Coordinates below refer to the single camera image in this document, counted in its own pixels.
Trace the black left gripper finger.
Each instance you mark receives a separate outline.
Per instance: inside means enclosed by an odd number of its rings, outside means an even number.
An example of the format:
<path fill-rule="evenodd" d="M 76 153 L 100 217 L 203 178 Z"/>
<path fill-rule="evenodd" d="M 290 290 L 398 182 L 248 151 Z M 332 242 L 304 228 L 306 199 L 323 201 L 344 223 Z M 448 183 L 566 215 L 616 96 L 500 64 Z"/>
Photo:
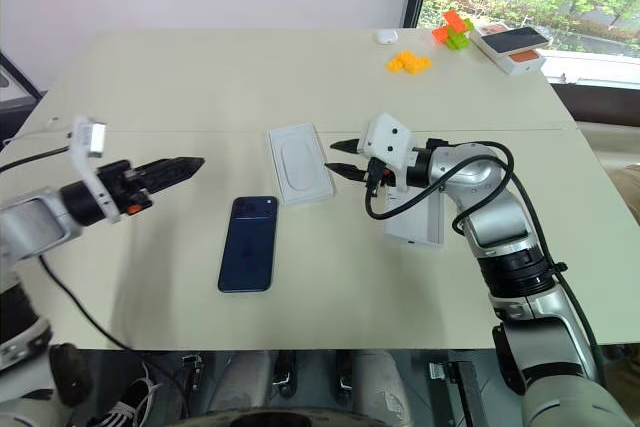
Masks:
<path fill-rule="evenodd" d="M 143 177 L 192 177 L 205 163 L 202 157 L 174 157 L 136 167 Z"/>
<path fill-rule="evenodd" d="M 154 194 L 185 182 L 195 175 L 193 169 L 136 169 L 134 179 L 142 189 Z"/>

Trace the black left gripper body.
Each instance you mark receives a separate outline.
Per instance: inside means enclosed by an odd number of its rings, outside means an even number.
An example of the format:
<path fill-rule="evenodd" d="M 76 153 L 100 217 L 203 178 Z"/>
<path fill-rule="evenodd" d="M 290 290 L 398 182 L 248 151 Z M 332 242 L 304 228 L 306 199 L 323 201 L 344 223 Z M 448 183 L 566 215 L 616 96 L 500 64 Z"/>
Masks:
<path fill-rule="evenodd" d="M 128 160 L 119 160 L 100 167 L 97 176 L 120 214 L 132 216 L 153 205 L 147 188 Z"/>

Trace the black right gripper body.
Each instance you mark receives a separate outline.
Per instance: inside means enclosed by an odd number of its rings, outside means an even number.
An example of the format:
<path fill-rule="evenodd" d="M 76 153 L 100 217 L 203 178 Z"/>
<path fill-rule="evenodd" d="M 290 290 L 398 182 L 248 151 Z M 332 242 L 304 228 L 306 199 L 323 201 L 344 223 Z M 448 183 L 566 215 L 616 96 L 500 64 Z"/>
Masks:
<path fill-rule="evenodd" d="M 407 192 L 407 166 L 387 165 L 382 160 L 371 157 L 367 167 L 366 193 L 376 196 L 381 187 L 392 187 L 400 192 Z"/>

